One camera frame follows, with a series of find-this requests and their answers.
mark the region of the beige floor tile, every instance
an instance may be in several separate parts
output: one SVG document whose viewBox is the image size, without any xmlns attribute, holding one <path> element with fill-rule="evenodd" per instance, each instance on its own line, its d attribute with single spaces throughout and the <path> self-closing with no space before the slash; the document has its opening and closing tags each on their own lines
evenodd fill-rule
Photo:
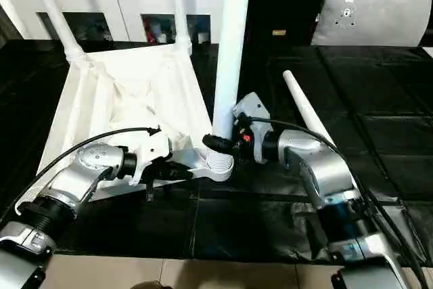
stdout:
<svg viewBox="0 0 433 289">
<path fill-rule="evenodd" d="M 296 265 L 300 289 L 333 289 L 331 276 L 342 267 L 329 265 Z"/>
<path fill-rule="evenodd" d="M 421 285 L 419 284 L 417 277 L 415 277 L 415 274 L 412 272 L 412 270 L 410 268 L 403 267 L 403 271 L 406 274 L 406 278 L 407 278 L 407 281 L 409 281 L 409 285 L 411 286 L 411 289 L 421 288 Z M 424 272 L 424 275 L 426 277 L 428 287 L 433 289 L 433 276 L 432 276 L 432 274 L 427 270 L 426 267 L 423 267 L 422 271 Z"/>
<path fill-rule="evenodd" d="M 298 289 L 294 265 L 164 260 L 161 283 L 174 289 Z"/>
<path fill-rule="evenodd" d="M 129 289 L 159 280 L 162 259 L 55 255 L 43 289 Z"/>
</svg>

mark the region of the black wire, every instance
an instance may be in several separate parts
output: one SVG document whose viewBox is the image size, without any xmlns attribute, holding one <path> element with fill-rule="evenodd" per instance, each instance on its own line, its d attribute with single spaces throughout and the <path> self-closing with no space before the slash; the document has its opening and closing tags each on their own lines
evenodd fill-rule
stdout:
<svg viewBox="0 0 433 289">
<path fill-rule="evenodd" d="M 149 133 L 154 133 L 156 129 L 153 128 L 148 128 L 148 127 L 137 127 L 137 128 L 126 128 L 126 129 L 118 129 L 118 130 L 113 130 L 113 131 L 109 131 L 109 132 L 105 132 L 105 133 L 101 133 L 100 135 L 96 135 L 92 138 L 88 138 L 87 140 L 84 140 L 78 144 L 76 144 L 75 146 L 71 147 L 70 149 L 66 150 L 64 153 L 60 154 L 57 158 L 53 159 L 42 171 L 40 171 L 35 178 L 33 179 L 32 182 L 30 182 L 29 185 L 27 185 L 27 187 L 20 193 L 20 195 L 18 195 L 15 200 L 6 208 L 5 212 L 2 214 L 1 218 L 0 218 L 0 223 L 3 222 L 3 220 L 6 218 L 7 214 L 9 213 L 9 211 L 15 206 L 16 202 L 27 192 L 28 189 L 30 189 L 32 187 L 33 184 L 35 184 L 35 182 L 40 179 L 43 175 L 46 174 L 47 171 L 49 171 L 50 169 L 52 169 L 59 161 L 61 161 L 63 158 L 65 158 L 66 156 L 68 156 L 69 154 L 73 153 L 75 150 L 87 145 L 88 143 L 91 143 L 95 140 L 101 139 L 101 138 L 105 138 L 108 137 L 110 135 L 116 135 L 118 133 L 126 133 L 126 132 L 133 132 L 133 131 L 147 131 Z"/>
<path fill-rule="evenodd" d="M 312 135 L 317 140 L 319 140 L 320 142 L 324 143 L 329 148 L 331 148 L 331 150 L 333 150 L 335 153 L 339 154 L 342 157 L 342 159 L 344 161 L 346 161 L 346 163 L 347 163 L 347 160 L 344 157 L 343 153 L 332 142 L 330 142 L 328 139 L 326 139 L 320 133 L 316 133 L 316 132 L 311 131 L 307 128 L 300 127 L 299 125 L 295 125 L 294 123 L 289 123 L 289 122 L 280 121 L 280 120 L 274 120 L 274 119 L 270 119 L 270 118 L 258 118 L 258 117 L 251 116 L 251 117 L 249 117 L 249 119 L 251 122 L 257 121 L 257 122 L 275 123 L 278 125 L 284 125 L 284 126 L 290 127 L 291 129 L 303 131 L 309 135 Z M 415 252 L 413 251 L 412 247 L 410 247 L 408 241 L 406 240 L 406 237 L 401 233 L 400 229 L 397 227 L 397 225 L 392 220 L 390 215 L 386 212 L 384 207 L 380 204 L 379 200 L 376 198 L 376 196 L 373 194 L 373 192 L 368 187 L 366 187 L 365 184 L 363 184 L 361 182 L 361 180 L 356 176 L 356 174 L 351 169 L 350 165 L 347 164 L 347 166 L 348 166 L 348 169 L 355 180 L 355 183 L 358 185 L 359 191 L 360 191 L 364 201 L 366 201 L 366 203 L 367 203 L 367 202 L 369 202 L 368 199 L 370 199 L 373 202 L 373 205 L 379 210 L 380 214 L 383 216 L 386 223 L 390 226 L 391 230 L 394 232 L 395 236 L 397 237 L 397 239 L 401 243 L 400 251 L 403 252 L 402 256 L 407 259 L 408 264 L 411 266 L 412 271 L 417 276 L 417 279 L 420 282 L 422 288 L 428 289 L 427 280 L 426 280 L 426 277 L 422 271 L 421 265 L 418 262 L 418 258 L 416 256 Z M 378 224 L 379 228 L 381 229 L 381 231 L 389 239 L 389 236 L 390 236 L 389 231 L 384 227 L 382 222 L 379 221 L 379 223 L 378 223 L 377 222 L 378 219 L 376 219 L 376 218 L 374 218 L 374 219 L 375 219 L 376 223 Z"/>
</svg>

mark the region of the white tube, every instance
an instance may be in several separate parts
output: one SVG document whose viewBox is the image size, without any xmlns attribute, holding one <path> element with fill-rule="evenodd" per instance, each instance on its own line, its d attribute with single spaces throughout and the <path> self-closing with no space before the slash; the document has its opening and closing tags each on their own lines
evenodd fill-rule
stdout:
<svg viewBox="0 0 433 289">
<path fill-rule="evenodd" d="M 328 141 L 335 143 L 332 141 L 331 136 L 326 131 L 325 126 L 323 125 L 320 118 L 317 116 L 316 111 L 310 104 L 308 98 L 306 98 L 302 88 L 300 88 L 298 82 L 296 81 L 294 75 L 290 70 L 286 70 L 283 72 L 283 78 L 286 81 L 287 86 L 289 87 L 290 93 L 292 94 L 293 99 L 295 100 L 296 106 L 298 106 L 298 110 L 306 126 L 316 133 L 324 136 Z"/>
<path fill-rule="evenodd" d="M 233 128 L 247 9 L 248 0 L 224 0 L 212 132 L 226 139 L 231 139 Z M 232 160 L 228 155 L 211 152 L 207 161 L 210 168 L 221 170 L 228 169 Z"/>
<path fill-rule="evenodd" d="M 27 31 L 27 27 L 25 27 L 24 23 L 21 21 L 11 0 L 0 0 L 0 6 L 3 8 L 7 17 L 9 17 L 12 24 L 15 26 L 21 36 L 24 39 L 30 39 L 30 34 Z"/>
<path fill-rule="evenodd" d="M 85 53 L 81 49 L 80 45 L 76 42 L 72 31 L 65 17 L 60 12 L 59 8 L 55 4 L 54 0 L 42 0 L 47 8 L 48 16 L 53 23 L 55 31 L 59 35 L 60 40 L 63 43 L 65 49 L 66 59 L 71 61 L 83 61 L 85 60 Z"/>
<path fill-rule="evenodd" d="M 188 34 L 185 0 L 175 0 L 176 44 L 179 49 L 187 49 L 192 54 L 191 38 Z"/>
</svg>

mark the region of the black surface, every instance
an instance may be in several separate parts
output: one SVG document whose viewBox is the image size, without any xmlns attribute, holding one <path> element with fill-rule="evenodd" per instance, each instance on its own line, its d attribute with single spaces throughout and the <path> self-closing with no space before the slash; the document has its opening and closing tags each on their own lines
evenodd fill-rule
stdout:
<svg viewBox="0 0 433 289">
<path fill-rule="evenodd" d="M 86 51 L 136 43 L 87 43 Z M 191 57 L 212 116 L 217 47 Z M 38 167 L 68 65 L 59 43 L 19 41 L 0 50 L 3 175 L 0 209 Z M 422 49 L 245 48 L 239 97 L 257 92 L 273 118 L 303 124 L 282 72 L 290 69 L 361 181 L 380 199 L 425 265 L 433 265 L 433 60 Z M 239 162 L 208 179 L 92 202 L 59 251 L 136 257 L 327 263 L 326 240 L 294 172 Z"/>
</svg>

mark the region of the silver robotic arm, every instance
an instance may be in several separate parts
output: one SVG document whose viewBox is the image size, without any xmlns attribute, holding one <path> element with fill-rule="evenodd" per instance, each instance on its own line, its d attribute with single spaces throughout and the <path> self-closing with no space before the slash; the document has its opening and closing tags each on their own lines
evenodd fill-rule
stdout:
<svg viewBox="0 0 433 289">
<path fill-rule="evenodd" d="M 101 180 L 135 172 L 137 157 L 104 143 L 78 150 L 33 202 L 23 202 L 21 215 L 0 231 L 0 288 L 39 288 L 55 242 L 73 222 Z"/>
<path fill-rule="evenodd" d="M 339 153 L 304 131 L 274 131 L 265 122 L 269 113 L 255 93 L 241 100 L 233 113 L 237 137 L 227 141 L 205 136 L 204 143 L 225 154 L 252 154 L 259 164 L 278 161 L 283 168 L 298 171 L 327 236 L 330 259 L 348 265 L 332 277 L 334 288 L 410 288 Z"/>
</svg>

